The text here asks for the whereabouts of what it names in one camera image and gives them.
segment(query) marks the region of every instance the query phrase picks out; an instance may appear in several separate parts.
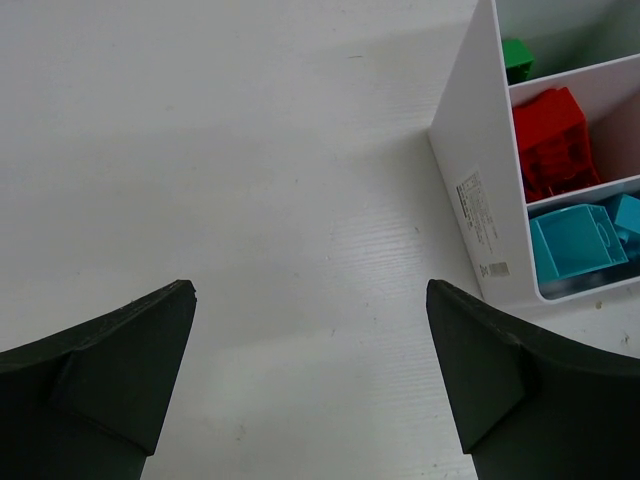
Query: green toy block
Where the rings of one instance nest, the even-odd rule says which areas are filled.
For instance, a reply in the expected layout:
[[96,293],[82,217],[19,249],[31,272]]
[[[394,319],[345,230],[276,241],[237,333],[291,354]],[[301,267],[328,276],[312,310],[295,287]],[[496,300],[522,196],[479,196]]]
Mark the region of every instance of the green toy block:
[[535,60],[527,46],[517,38],[503,40],[502,53],[507,67],[509,85],[515,85],[527,80]]

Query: white box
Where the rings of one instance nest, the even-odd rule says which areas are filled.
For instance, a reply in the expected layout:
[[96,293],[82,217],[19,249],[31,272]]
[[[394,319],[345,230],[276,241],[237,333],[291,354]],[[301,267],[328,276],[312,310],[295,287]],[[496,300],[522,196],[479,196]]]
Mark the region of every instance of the white box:
[[[501,39],[536,58],[508,86]],[[569,87],[585,112],[602,185],[527,205],[511,109]],[[640,281],[640,263],[541,289],[530,215],[640,192],[640,2],[479,0],[429,136],[485,300],[508,311]]]

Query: white label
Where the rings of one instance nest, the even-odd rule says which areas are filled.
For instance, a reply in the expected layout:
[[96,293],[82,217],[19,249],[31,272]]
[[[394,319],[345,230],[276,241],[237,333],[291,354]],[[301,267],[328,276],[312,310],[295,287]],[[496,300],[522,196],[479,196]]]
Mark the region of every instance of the white label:
[[509,277],[509,265],[484,191],[480,171],[474,170],[456,186],[466,224],[465,236],[473,247],[482,278]]

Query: white tabletop surface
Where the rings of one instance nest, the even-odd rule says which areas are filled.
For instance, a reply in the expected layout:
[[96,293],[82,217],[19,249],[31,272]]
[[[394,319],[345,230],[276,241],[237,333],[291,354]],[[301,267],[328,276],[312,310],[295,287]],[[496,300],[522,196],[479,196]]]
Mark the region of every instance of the white tabletop surface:
[[[144,479],[473,479],[425,285],[477,293],[426,129],[473,0],[0,0],[0,349],[176,278]],[[533,318],[640,356],[637,289]]]

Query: red toy block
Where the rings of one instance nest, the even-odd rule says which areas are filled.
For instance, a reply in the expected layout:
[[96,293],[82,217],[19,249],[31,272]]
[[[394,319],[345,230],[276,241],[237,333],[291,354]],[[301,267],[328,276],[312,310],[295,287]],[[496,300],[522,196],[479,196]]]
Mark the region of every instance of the red toy block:
[[527,202],[600,184],[587,119],[568,88],[513,109]]

